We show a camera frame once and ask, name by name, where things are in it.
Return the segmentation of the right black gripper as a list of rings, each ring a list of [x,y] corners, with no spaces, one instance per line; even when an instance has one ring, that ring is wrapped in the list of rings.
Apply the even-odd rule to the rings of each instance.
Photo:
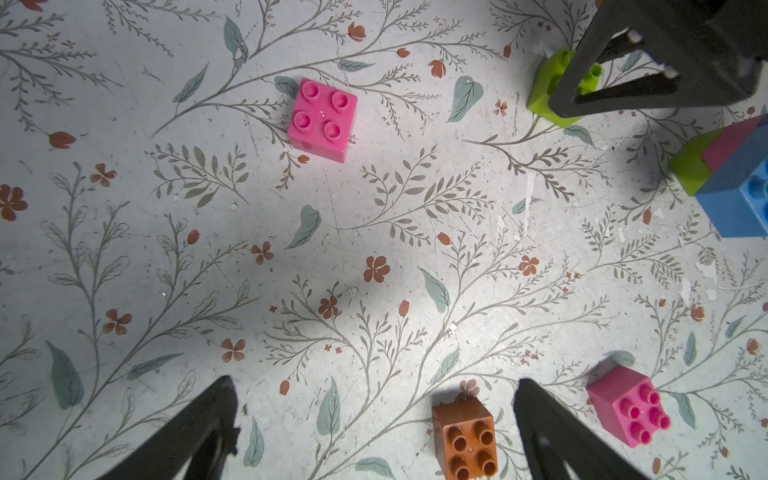
[[[579,95],[594,63],[641,51],[659,73]],[[727,105],[755,93],[767,60],[765,1],[606,1],[549,100],[559,116]]]

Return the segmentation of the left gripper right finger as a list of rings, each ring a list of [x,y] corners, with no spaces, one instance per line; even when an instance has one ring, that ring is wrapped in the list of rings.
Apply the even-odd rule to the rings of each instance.
[[[534,479],[646,479],[534,380],[519,381],[513,410]]]

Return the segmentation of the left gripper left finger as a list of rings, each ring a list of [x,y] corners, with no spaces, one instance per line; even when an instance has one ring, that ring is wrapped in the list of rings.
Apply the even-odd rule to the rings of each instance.
[[[216,480],[227,457],[237,453],[238,398],[233,380],[222,376],[173,417],[104,479]]]

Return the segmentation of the green lego brick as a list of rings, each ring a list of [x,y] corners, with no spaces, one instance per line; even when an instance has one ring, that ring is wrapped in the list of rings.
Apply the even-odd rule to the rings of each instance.
[[[722,132],[717,129],[691,138],[670,160],[669,168],[688,196],[693,197],[712,177],[703,154]]]
[[[529,111],[563,128],[570,127],[580,120],[580,117],[562,118],[558,116],[549,107],[549,100],[574,54],[573,50],[561,49],[540,65],[527,102]],[[585,95],[595,92],[602,72],[602,66],[594,63],[579,84],[578,94]]]

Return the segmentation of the pink lego brick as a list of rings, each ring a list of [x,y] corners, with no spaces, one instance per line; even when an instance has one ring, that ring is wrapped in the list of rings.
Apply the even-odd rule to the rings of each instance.
[[[659,430],[669,430],[661,395],[651,379],[617,365],[587,387],[602,427],[631,448],[650,445]]]
[[[356,95],[304,78],[287,132],[292,145],[344,163],[357,105]]]
[[[702,154],[709,171],[716,173],[752,132],[766,121],[767,115],[764,114],[724,128]]]

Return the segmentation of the light blue long lego brick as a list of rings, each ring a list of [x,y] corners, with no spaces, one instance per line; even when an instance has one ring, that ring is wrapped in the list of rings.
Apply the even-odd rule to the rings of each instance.
[[[767,237],[767,126],[757,127],[695,195],[723,238]]]

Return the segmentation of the orange lego brick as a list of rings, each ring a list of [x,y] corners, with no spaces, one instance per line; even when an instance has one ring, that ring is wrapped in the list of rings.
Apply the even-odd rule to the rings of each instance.
[[[498,472],[494,417],[477,398],[432,407],[437,460],[447,480]]]

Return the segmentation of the floral table mat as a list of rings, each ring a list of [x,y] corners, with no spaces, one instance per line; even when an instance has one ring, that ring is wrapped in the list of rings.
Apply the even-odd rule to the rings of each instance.
[[[497,422],[529,377],[649,376],[657,479],[767,475],[767,243],[719,235],[668,162],[764,114],[530,112],[594,1],[5,1],[1,475],[95,479],[216,378],[228,479],[438,479],[435,403]],[[344,163],[288,137],[352,93]]]

